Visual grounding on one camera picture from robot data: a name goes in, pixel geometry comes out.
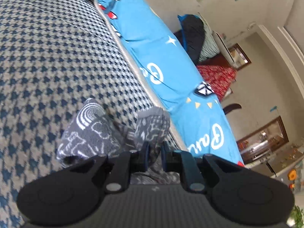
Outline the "grey doodle-print fleece garment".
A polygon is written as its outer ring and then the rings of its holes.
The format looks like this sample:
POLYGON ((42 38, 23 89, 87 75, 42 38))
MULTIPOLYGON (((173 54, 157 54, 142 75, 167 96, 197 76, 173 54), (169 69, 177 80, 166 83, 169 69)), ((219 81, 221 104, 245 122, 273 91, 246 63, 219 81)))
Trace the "grey doodle-print fleece garment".
POLYGON ((95 155, 117 157, 124 151, 139 151, 150 145, 148 170, 132 174, 132 184, 177 184, 176 172, 165 172, 161 162, 161 143, 169 134, 169 113, 152 107, 138 113, 135 129, 113 121, 93 98, 73 118, 61 137, 56 158, 68 167, 95 155))

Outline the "dark wooden chair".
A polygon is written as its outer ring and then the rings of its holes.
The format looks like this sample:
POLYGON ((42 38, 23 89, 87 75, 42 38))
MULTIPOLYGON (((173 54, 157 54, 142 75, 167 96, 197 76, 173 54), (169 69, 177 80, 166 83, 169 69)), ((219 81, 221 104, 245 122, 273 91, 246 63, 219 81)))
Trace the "dark wooden chair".
POLYGON ((232 112, 233 110, 242 109, 240 104, 229 104, 223 108, 224 114, 227 115, 228 113, 232 112))

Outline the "red floral cushion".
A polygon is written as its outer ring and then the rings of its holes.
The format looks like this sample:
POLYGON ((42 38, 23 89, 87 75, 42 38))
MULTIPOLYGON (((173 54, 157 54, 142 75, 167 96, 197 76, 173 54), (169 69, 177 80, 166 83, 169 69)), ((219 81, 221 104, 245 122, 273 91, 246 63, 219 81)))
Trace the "red floral cushion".
POLYGON ((210 84, 219 101, 222 101, 230 85, 235 81, 237 71, 232 67, 217 65, 199 65, 197 69, 205 82, 210 84))

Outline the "light green striped pillow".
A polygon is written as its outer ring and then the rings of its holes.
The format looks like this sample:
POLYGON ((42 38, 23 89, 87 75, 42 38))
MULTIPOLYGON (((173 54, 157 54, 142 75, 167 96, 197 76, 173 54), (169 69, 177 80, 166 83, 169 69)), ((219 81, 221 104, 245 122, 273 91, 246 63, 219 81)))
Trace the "light green striped pillow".
POLYGON ((199 56, 199 61, 203 62, 218 55, 220 50, 214 40, 213 30, 210 28, 208 22, 201 16, 201 14, 199 14, 199 17, 203 22, 203 28, 205 30, 205 40, 199 56))

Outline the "blue printed sofa back cover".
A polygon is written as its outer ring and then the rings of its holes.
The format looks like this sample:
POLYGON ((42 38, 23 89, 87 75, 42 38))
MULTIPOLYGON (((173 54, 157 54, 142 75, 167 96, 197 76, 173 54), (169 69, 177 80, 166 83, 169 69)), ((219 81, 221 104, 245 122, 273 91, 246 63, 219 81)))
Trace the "blue printed sofa back cover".
POLYGON ((185 149, 243 165, 232 130, 210 84, 178 39, 144 0, 97 0, 113 30, 169 112, 185 149))

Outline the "black and blue pillow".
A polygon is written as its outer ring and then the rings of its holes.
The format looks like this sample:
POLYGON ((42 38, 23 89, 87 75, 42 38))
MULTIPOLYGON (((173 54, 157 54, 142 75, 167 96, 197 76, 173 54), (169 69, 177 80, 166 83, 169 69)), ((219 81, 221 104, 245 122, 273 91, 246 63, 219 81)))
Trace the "black and blue pillow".
POLYGON ((183 48, 196 65, 206 37, 203 21, 193 14, 179 15, 178 20, 181 25, 183 48))

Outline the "blue houndstooth sofa seat cover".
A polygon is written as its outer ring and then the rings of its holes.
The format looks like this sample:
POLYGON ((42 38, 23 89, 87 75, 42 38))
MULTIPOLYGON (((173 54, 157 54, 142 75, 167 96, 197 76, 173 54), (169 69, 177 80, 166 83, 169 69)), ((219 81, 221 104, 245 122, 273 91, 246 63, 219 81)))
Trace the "blue houndstooth sofa seat cover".
POLYGON ((1 0, 1 227, 22 225, 25 184, 82 161, 57 150, 89 98, 132 129, 140 111, 160 106, 96 5, 1 0))

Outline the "brown wooden door frame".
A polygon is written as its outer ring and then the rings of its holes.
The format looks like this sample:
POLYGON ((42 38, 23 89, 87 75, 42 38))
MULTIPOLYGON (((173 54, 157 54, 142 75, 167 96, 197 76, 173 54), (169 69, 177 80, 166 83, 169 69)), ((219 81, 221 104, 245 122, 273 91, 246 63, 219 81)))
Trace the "brown wooden door frame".
POLYGON ((289 142, 281 116, 237 141, 244 164, 275 152, 289 142))

